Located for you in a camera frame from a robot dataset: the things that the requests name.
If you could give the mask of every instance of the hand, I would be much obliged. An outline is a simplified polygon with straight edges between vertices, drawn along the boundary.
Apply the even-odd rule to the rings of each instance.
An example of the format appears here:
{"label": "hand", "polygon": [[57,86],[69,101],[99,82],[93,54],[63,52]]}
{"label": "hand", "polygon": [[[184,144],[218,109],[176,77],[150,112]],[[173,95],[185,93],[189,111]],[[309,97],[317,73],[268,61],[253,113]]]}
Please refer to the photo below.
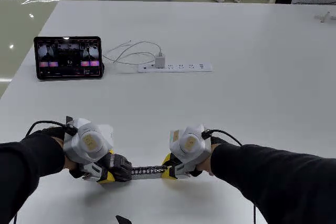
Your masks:
{"label": "hand", "polygon": [[[214,149],[219,146],[220,144],[213,144],[211,145],[211,150],[212,152],[214,152]],[[203,161],[202,163],[198,164],[196,166],[197,170],[205,170],[209,173],[210,176],[213,176],[214,174],[211,171],[211,156],[208,157],[205,161]]]}
{"label": "hand", "polygon": [[[63,148],[65,130],[62,127],[50,127],[41,131],[36,131],[35,133],[41,133],[51,136]],[[69,170],[74,170],[77,168],[77,163],[68,159],[66,155],[64,155],[64,157],[64,168]]]}
{"label": "hand", "polygon": [[[59,139],[59,138],[54,137],[54,136],[52,136],[52,138],[55,139],[55,141],[63,148],[63,140],[62,139]],[[68,159],[68,157],[66,155],[64,155],[64,157],[65,157],[64,169],[74,170],[74,169],[77,168],[77,163]]]}

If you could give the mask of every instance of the black glove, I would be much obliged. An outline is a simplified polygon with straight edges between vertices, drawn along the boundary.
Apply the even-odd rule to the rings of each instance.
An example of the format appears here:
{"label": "black glove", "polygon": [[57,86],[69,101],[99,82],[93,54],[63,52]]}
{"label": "black glove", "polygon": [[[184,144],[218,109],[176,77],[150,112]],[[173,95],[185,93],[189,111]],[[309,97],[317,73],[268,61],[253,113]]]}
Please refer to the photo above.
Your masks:
{"label": "black glove", "polygon": [[117,182],[127,182],[132,179],[132,163],[119,154],[106,154],[97,162],[114,176]]}

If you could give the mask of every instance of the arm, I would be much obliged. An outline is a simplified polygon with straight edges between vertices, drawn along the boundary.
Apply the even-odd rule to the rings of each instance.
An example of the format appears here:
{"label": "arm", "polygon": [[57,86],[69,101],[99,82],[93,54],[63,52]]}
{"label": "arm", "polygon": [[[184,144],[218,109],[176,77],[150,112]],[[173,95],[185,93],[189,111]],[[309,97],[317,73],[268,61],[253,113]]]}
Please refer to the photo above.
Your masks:
{"label": "arm", "polygon": [[10,222],[40,177],[74,167],[56,137],[34,133],[18,143],[0,144],[0,223]]}
{"label": "arm", "polygon": [[268,223],[336,222],[336,159],[225,142],[199,169],[239,189]]}

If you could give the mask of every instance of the tablet screen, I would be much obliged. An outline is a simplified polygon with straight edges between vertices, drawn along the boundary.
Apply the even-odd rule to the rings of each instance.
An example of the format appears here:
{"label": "tablet screen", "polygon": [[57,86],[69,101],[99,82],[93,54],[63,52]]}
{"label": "tablet screen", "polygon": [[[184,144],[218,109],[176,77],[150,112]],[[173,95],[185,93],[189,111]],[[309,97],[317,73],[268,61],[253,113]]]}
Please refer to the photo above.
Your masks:
{"label": "tablet screen", "polygon": [[35,54],[40,79],[102,76],[99,37],[36,37]]}

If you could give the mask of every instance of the electrical outlet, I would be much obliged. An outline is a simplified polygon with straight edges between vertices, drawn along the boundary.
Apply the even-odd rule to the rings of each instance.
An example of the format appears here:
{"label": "electrical outlet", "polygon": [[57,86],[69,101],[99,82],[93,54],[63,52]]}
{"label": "electrical outlet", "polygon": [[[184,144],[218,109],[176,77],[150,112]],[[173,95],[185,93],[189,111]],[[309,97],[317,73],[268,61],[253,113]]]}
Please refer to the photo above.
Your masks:
{"label": "electrical outlet", "polygon": [[139,65],[139,73],[154,72],[212,72],[213,67],[210,63],[188,63],[188,64],[169,64],[166,68],[155,68],[152,64]]}

